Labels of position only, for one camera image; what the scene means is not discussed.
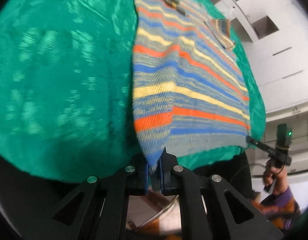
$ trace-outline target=human hand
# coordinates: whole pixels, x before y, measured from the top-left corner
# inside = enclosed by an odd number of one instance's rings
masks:
[[[273,175],[276,176],[276,184],[274,186],[273,195],[280,195],[284,193],[288,187],[288,173],[284,167],[281,171],[281,168],[271,167],[270,161],[267,162],[267,169],[263,173],[263,183],[265,186],[271,185],[274,181]]]

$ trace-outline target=purple cuff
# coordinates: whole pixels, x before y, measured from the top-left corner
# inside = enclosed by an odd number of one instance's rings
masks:
[[[264,206],[277,206],[284,207],[291,199],[293,198],[292,191],[290,187],[282,193],[281,195],[269,195],[266,199],[264,199],[261,204]]]

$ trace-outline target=striped sweater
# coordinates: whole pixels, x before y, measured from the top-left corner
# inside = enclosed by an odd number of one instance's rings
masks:
[[[134,127],[152,171],[165,146],[178,157],[246,147],[249,97],[228,22],[192,0],[134,3]]]

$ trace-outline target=silver bolt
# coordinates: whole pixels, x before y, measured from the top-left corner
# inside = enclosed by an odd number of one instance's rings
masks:
[[[126,172],[133,172],[133,171],[135,171],[135,167],[134,166],[127,166],[126,168],[125,168],[125,171]]]
[[[89,176],[89,177],[87,178],[87,182],[88,182],[88,183],[95,183],[95,182],[97,182],[97,177],[95,177],[95,176]]]
[[[222,180],[222,177],[220,175],[215,174],[212,176],[212,180],[215,182],[220,182]]]
[[[173,167],[173,170],[177,171],[177,172],[181,172],[183,170],[183,167],[181,165],[175,165]]]

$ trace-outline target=green tablecloth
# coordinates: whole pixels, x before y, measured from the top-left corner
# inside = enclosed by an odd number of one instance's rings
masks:
[[[223,18],[209,0],[202,3]],[[9,0],[0,12],[0,155],[62,181],[109,176],[141,152],[132,113],[133,0]],[[252,136],[265,109],[241,42]],[[191,169],[231,159],[225,147],[180,157]]]

